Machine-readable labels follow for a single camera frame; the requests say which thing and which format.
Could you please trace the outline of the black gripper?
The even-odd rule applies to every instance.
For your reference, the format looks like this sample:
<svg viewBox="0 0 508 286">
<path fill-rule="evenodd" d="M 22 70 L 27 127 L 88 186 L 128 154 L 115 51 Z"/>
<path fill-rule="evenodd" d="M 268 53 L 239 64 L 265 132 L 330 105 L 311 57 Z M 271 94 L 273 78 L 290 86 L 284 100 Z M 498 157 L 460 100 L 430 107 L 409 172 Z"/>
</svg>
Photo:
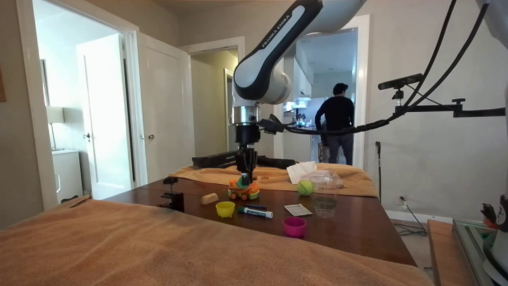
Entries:
<svg viewBox="0 0 508 286">
<path fill-rule="evenodd" d="M 254 145 L 260 140 L 260 130 L 257 126 L 236 126 L 235 132 L 235 142 L 239 146 L 239 151 L 236 154 L 236 169 L 241 172 L 238 178 L 238 186 L 242 188 L 246 186 L 246 173 L 250 173 L 249 184 L 252 184 L 257 180 L 257 176 L 252 173 L 257 159 Z"/>
</svg>

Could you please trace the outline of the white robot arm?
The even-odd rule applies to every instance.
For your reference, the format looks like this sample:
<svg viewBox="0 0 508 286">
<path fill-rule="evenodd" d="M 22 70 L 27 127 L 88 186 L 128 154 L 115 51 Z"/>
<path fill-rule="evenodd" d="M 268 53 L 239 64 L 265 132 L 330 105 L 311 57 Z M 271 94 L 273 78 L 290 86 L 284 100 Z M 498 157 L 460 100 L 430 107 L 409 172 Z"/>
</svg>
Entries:
<svg viewBox="0 0 508 286">
<path fill-rule="evenodd" d="M 236 170 L 244 184 L 254 181 L 257 153 L 254 145 L 260 140 L 260 130 L 268 134 L 284 132 L 287 127 L 276 118 L 262 119 L 262 103 L 282 103 L 290 94 L 289 76 L 276 67 L 293 43 L 309 33 L 331 33 L 347 24 L 362 8 L 365 0 L 295 0 L 260 43 L 244 56 L 233 72 L 231 124 L 235 126 Z"/>
</svg>

